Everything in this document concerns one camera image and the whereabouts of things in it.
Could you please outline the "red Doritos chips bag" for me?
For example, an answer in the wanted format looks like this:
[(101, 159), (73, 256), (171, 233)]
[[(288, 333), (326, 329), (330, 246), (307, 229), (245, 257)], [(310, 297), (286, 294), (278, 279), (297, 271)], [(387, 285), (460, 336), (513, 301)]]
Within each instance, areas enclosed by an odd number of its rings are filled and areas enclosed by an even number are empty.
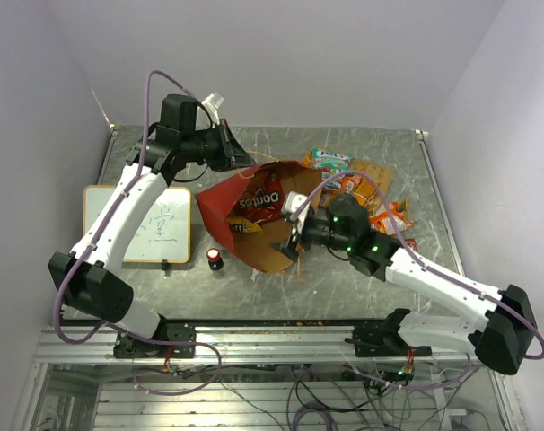
[(279, 171), (260, 170), (250, 179), (234, 205), (232, 215), (258, 225), (275, 222), (281, 216), (284, 199)]

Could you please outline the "yellow candy packet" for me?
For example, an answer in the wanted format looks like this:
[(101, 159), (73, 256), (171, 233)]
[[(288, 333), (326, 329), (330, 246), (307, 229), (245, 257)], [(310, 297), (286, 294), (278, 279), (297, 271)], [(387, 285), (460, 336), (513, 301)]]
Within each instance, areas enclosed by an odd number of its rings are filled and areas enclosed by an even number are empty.
[(229, 216), (226, 218), (226, 223), (233, 233), (258, 233), (261, 231), (258, 224), (242, 216)]

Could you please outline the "teal mint candy bag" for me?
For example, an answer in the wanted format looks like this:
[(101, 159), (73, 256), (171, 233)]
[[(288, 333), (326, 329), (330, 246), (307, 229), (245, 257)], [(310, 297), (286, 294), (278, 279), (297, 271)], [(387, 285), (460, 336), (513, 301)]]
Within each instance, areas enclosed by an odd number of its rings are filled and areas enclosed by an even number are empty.
[(352, 158), (344, 154), (319, 147), (311, 150), (311, 167), (320, 171), (324, 180), (338, 172), (346, 171), (351, 162)]

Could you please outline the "large yellow chips bag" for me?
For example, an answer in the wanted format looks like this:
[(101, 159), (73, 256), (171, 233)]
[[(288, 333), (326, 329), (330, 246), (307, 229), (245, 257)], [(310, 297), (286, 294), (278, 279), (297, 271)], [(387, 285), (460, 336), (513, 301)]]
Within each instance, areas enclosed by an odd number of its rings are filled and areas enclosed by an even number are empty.
[[(387, 191), (393, 178), (391, 168), (319, 147), (313, 148), (301, 162), (305, 166), (320, 170), (324, 180), (337, 172), (362, 171), (376, 182), (382, 192)], [(360, 205), (369, 210), (377, 209), (381, 204), (374, 186), (368, 180), (358, 174), (348, 174), (332, 180), (323, 187), (320, 207), (327, 208), (329, 202), (342, 193), (354, 196)]]

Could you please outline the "orange snack packet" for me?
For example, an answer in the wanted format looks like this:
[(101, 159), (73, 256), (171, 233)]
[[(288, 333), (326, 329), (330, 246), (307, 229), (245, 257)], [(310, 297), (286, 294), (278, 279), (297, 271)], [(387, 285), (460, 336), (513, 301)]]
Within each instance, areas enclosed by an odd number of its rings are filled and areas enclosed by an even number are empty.
[(390, 209), (390, 213), (388, 213), (385, 205), (381, 204), (376, 210), (376, 213), (370, 217), (372, 228), (376, 231), (388, 235), (395, 235), (395, 227), (397, 227), (400, 232), (403, 232), (416, 224), (414, 221), (410, 220), (408, 216), (408, 198), (391, 201), (388, 208)]

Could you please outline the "red snack packet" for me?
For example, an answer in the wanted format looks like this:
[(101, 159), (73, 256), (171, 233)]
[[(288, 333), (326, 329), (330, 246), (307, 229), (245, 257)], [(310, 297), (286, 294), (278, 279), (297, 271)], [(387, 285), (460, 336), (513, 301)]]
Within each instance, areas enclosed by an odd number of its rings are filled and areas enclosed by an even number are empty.
[(410, 248), (413, 251), (417, 251), (417, 242), (413, 238), (405, 238), (404, 239), (405, 245)]

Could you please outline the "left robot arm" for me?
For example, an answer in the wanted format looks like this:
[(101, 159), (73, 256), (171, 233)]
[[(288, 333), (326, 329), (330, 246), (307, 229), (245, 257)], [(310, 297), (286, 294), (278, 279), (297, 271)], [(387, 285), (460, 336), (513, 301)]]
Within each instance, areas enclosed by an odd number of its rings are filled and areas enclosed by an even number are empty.
[(147, 356), (159, 356), (167, 348), (161, 315), (135, 300), (132, 287), (118, 273), (147, 212), (189, 163), (213, 172), (254, 165), (218, 113), (223, 101), (218, 92), (203, 101), (184, 94), (166, 96), (159, 120), (144, 126), (96, 221), (69, 252), (51, 257), (48, 270), (57, 288), (52, 319), (63, 341), (71, 340), (60, 327), (61, 310), (69, 306), (133, 334)]

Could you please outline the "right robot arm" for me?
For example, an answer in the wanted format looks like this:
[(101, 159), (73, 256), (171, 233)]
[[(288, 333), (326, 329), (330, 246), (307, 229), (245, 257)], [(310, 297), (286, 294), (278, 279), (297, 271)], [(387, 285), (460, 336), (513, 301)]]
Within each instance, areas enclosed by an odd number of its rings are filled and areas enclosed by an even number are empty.
[(382, 348), (400, 355), (410, 347), (439, 347), (475, 356), (500, 374), (515, 375), (537, 329), (527, 293), (473, 281), (424, 258), (396, 237), (373, 229), (367, 211), (353, 198), (334, 199), (324, 217), (310, 198), (290, 192), (281, 209), (291, 222), (289, 236), (276, 249), (297, 260), (312, 245), (343, 251), (360, 273), (423, 294), (453, 312), (452, 317), (396, 310), (385, 320)]

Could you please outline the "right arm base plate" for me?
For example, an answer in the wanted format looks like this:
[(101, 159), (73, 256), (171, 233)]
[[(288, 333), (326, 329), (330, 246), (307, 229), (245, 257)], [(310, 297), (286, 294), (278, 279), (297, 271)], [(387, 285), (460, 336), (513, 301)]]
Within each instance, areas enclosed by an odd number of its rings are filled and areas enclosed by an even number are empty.
[(430, 347), (411, 347), (400, 335), (380, 326), (356, 326), (352, 335), (344, 338), (344, 342), (351, 345), (356, 357), (384, 357), (404, 356), (410, 353), (415, 356), (430, 356)]

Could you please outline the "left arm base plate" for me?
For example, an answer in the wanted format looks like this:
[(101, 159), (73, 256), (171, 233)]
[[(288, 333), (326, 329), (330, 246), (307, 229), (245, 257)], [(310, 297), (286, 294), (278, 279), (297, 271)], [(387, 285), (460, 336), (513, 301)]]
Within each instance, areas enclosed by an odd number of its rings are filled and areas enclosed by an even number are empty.
[(171, 355), (192, 358), (196, 341), (194, 329), (183, 324), (161, 322), (150, 340), (143, 341), (132, 335), (118, 335), (113, 356), (117, 359), (148, 359)]

